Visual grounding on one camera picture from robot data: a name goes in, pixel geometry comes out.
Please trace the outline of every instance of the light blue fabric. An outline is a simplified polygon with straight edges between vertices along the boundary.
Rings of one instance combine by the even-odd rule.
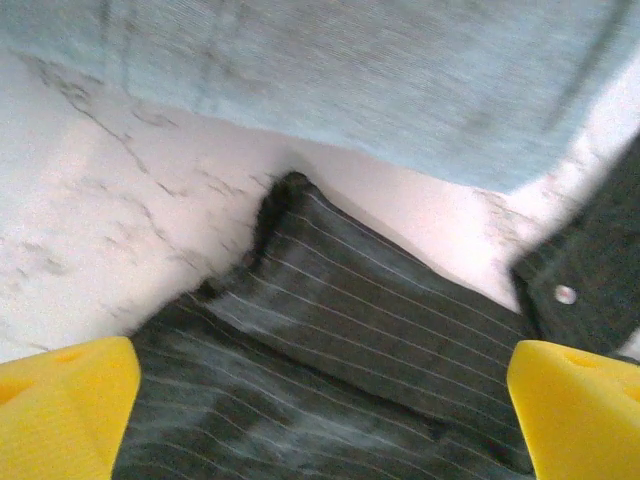
[[[507,191],[640,40],[640,0],[0,0],[0,40],[143,99]]]

